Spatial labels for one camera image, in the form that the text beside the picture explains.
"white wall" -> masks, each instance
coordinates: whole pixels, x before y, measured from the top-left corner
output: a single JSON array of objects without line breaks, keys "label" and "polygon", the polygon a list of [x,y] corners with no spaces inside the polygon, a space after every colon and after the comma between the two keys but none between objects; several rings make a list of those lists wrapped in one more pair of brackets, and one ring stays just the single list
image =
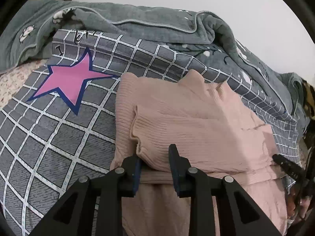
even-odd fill
[{"label": "white wall", "polygon": [[315,44],[282,0],[76,0],[209,10],[235,37],[280,73],[296,72],[315,86]]}]

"silver screw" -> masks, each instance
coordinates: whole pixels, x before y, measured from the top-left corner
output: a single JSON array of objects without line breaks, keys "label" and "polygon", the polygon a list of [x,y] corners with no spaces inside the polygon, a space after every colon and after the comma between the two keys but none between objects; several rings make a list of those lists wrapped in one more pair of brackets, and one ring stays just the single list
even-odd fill
[{"label": "silver screw", "polygon": [[192,173],[192,174],[196,174],[196,173],[198,172],[198,169],[195,168],[195,167],[190,167],[190,168],[188,169],[188,172],[190,172],[190,173]]},{"label": "silver screw", "polygon": [[226,176],[226,177],[224,178],[224,180],[225,180],[226,182],[228,182],[228,183],[232,183],[232,182],[234,181],[234,178],[231,177],[231,176]]},{"label": "silver screw", "polygon": [[119,167],[119,168],[116,168],[115,169],[115,172],[117,173],[117,174],[122,174],[122,173],[124,173],[124,168],[122,168],[122,167]]},{"label": "silver screw", "polygon": [[87,176],[82,176],[79,178],[80,183],[85,183],[89,178]]}]

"beige ribbed fabric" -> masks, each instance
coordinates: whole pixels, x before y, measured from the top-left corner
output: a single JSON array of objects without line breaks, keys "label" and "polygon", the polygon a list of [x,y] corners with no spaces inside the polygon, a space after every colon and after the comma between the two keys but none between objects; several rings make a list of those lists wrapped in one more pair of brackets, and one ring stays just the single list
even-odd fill
[{"label": "beige ribbed fabric", "polygon": [[188,235],[189,199],[177,198],[172,186],[171,143],[208,175],[232,175],[284,232],[286,205],[275,181],[279,168],[271,163],[277,152],[271,127],[226,82],[205,84],[190,70],[178,83],[122,75],[111,168],[137,153],[153,169],[142,171],[136,197],[122,200],[128,235]]}]

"star with blue outline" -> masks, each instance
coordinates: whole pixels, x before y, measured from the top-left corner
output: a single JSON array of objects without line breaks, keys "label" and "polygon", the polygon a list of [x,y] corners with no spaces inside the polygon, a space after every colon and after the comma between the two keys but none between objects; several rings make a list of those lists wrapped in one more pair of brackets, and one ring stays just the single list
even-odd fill
[{"label": "star with blue outline", "polygon": [[48,65],[49,75],[28,101],[57,92],[69,108],[78,115],[88,81],[119,77],[93,71],[92,54],[86,47],[81,58],[71,66]]}]

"pink clothing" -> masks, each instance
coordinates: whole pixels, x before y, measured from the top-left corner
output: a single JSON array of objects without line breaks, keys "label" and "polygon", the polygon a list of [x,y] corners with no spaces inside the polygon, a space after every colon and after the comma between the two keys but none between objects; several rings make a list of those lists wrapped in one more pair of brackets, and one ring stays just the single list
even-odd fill
[{"label": "pink clothing", "polygon": [[245,107],[229,85],[205,84],[195,70],[178,83],[122,75],[116,97],[116,151],[111,168],[134,153],[152,169],[135,198],[124,198],[128,235],[188,235],[189,198],[172,185],[168,146],[210,176],[232,175],[284,233],[286,204],[271,156],[270,125]]}]

